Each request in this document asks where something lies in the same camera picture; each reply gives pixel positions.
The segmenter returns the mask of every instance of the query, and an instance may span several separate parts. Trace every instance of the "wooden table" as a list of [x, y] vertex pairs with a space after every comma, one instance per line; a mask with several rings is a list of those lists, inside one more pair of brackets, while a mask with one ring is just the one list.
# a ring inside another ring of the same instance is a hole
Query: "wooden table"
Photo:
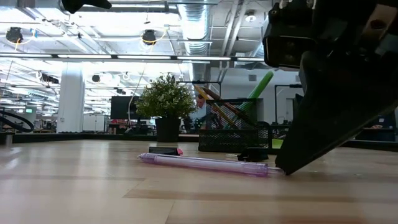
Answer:
[[148, 146], [226, 158], [198, 152], [195, 143], [83, 140], [13, 146], [0, 149], [2, 223], [398, 223], [394, 152], [340, 148], [290, 177], [260, 178], [137, 159]]

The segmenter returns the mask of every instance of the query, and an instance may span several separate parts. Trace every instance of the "monitor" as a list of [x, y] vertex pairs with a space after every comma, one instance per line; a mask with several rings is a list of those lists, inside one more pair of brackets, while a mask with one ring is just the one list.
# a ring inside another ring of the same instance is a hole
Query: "monitor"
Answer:
[[[112, 96], [111, 99], [111, 119], [129, 119], [128, 107], [131, 96]], [[136, 101], [138, 96], [134, 96], [130, 104], [130, 119], [150, 119], [137, 114]]]

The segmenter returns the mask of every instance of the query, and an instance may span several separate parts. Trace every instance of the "translucent pen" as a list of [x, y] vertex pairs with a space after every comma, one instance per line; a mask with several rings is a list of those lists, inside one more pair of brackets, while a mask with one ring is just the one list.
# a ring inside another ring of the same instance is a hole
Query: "translucent pen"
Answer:
[[143, 153], [138, 156], [143, 162], [168, 166], [191, 167], [197, 169], [234, 172], [240, 174], [266, 177], [269, 168], [267, 164], [255, 162], [226, 161], [185, 156], [169, 156], [153, 153]]

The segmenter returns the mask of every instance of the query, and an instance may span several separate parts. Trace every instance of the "white column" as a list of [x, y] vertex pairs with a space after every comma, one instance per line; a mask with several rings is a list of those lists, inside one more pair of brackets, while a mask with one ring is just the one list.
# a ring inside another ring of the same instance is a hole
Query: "white column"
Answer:
[[85, 79], [82, 63], [63, 63], [57, 133], [83, 131]]

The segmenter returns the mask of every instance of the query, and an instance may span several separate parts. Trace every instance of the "ceiling pipe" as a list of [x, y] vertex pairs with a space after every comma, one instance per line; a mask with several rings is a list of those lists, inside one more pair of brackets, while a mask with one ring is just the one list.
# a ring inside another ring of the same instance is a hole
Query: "ceiling pipe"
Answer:
[[234, 32], [233, 32], [232, 38], [231, 38], [231, 42], [229, 43], [229, 46], [228, 46], [228, 51], [226, 52], [227, 56], [231, 55], [232, 49], [233, 49], [234, 44], [235, 44], [236, 37], [238, 36], [239, 28], [241, 27], [244, 14], [246, 12], [246, 6], [248, 4], [249, 4], [249, 0], [243, 0], [242, 7], [241, 7], [241, 12], [239, 13], [238, 21], [237, 21], [237, 23], [235, 25]]
[[268, 27], [268, 16], [266, 16], [266, 19], [262, 25], [261, 29], [261, 38], [260, 41], [257, 45], [257, 47], [251, 52], [250, 57], [259, 57], [259, 58], [264, 58], [264, 45], [262, 44], [262, 38], [267, 30]]
[[145, 4], [113, 4], [111, 9], [102, 9], [85, 5], [78, 11], [78, 13], [79, 12], [143, 12], [178, 14], [178, 9], [176, 6], [170, 6], [165, 1], [164, 4], [154, 4], [151, 2]]
[[[209, 34], [210, 7], [202, 4], [181, 4], [178, 10], [182, 18], [182, 35], [188, 40], [206, 40]], [[208, 43], [185, 42], [185, 50], [188, 55], [209, 55]], [[192, 63], [190, 66], [191, 81], [210, 80], [210, 68], [203, 63]]]
[[221, 47], [220, 56], [224, 56], [224, 54], [225, 54], [226, 45], [227, 45], [228, 40], [229, 40], [229, 35], [231, 34], [232, 26], [233, 26], [234, 21], [235, 21], [235, 15], [236, 15], [236, 11], [238, 9], [238, 4], [239, 4], [239, 0], [234, 0], [232, 8], [231, 8], [231, 17], [229, 18], [229, 22], [228, 22], [228, 25], [226, 27], [226, 32], [225, 32], [225, 36], [224, 36], [223, 45]]

